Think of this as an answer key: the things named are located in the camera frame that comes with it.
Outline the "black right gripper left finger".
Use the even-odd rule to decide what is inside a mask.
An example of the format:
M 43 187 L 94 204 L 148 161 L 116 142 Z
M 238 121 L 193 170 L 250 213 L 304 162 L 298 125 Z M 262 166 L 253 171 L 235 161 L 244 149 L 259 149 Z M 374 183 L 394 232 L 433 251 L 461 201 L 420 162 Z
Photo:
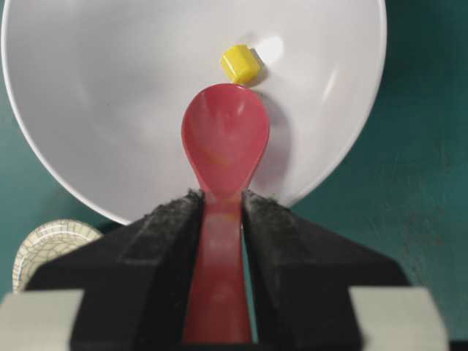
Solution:
M 203 193 L 156 207 L 38 267 L 28 291 L 84 292 L 73 350 L 174 350 L 184 318 L 203 216 Z

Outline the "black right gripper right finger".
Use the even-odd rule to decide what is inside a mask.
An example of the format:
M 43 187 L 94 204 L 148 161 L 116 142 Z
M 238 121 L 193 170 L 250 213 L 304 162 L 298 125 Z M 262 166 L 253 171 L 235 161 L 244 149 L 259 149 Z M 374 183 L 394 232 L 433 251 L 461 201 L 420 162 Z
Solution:
M 351 286 L 403 287 L 399 264 L 251 190 L 242 222 L 259 343 L 275 350 L 361 350 Z

